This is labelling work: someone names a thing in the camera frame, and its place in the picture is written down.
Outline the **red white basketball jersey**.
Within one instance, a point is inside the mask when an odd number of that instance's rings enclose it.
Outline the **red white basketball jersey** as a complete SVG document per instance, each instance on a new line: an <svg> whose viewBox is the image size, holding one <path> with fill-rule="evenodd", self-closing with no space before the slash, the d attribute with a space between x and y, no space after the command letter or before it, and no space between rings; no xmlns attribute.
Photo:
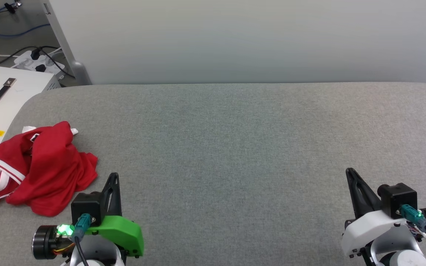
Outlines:
<svg viewBox="0 0 426 266"><path fill-rule="evenodd" d="M27 205L41 216L60 214L98 176L98 158L73 144L77 133L62 121L0 143L0 201Z"/></svg>

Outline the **grey metal frame post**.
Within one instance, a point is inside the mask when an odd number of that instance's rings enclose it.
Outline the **grey metal frame post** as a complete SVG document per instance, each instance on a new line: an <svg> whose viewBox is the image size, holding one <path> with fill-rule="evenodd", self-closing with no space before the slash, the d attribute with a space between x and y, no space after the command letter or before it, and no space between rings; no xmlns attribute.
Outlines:
<svg viewBox="0 0 426 266"><path fill-rule="evenodd" d="M64 32L61 28L61 24L58 20L57 13L55 12L51 0L39 0L43 7L44 13L48 18L49 24L52 27L52 30L58 40L58 43L61 46L61 49L64 51L64 55L68 61L68 65L72 70L73 76L78 81L80 85L92 85L92 82L88 76L85 66L78 62L70 49L69 43L64 35Z"/></svg>

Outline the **black clamp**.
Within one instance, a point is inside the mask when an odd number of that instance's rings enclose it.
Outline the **black clamp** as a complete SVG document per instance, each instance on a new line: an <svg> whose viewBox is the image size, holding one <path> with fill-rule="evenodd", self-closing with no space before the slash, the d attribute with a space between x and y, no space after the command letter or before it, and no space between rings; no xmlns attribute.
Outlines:
<svg viewBox="0 0 426 266"><path fill-rule="evenodd" d="M21 2L21 0L14 0L14 2L13 2L12 4L10 4L10 3L6 2L6 3L4 4L3 11L7 11L7 12L9 12L10 14L15 14L15 13L16 13L16 10L17 10L18 8L20 8L21 6L22 6L22 2Z"/></svg>

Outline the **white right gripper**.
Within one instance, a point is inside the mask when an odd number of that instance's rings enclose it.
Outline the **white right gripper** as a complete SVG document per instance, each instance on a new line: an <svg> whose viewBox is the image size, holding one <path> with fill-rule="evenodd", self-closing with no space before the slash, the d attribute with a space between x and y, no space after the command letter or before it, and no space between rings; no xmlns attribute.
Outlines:
<svg viewBox="0 0 426 266"><path fill-rule="evenodd" d="M392 219L381 210L381 200L354 168L345 170L356 220L347 222L342 236L344 255L353 258L424 258L420 241L407 220Z"/></svg>

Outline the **white power strip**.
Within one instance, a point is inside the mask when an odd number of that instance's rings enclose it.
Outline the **white power strip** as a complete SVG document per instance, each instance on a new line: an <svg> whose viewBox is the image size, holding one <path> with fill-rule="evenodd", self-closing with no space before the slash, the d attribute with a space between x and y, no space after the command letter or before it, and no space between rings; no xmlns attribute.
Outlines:
<svg viewBox="0 0 426 266"><path fill-rule="evenodd" d="M53 62L42 52L40 52L40 56L37 59L33 59L32 51L26 51L14 59L14 64L15 68L18 69L44 72L47 74L53 74L56 77L64 76L60 68L64 71L67 70L64 64L61 64L60 62Z"/></svg>

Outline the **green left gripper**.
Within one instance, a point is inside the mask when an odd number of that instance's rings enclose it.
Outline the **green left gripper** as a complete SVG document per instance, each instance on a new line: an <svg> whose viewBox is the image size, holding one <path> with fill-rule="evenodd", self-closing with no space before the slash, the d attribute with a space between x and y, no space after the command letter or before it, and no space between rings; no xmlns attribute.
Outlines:
<svg viewBox="0 0 426 266"><path fill-rule="evenodd" d="M125 260L143 256L144 241L139 225L121 216L121 190L118 173L111 173L102 190L105 214L100 226L91 226L81 240L87 260ZM43 225L34 234L32 253L37 260L81 260L71 239L75 224Z"/></svg>

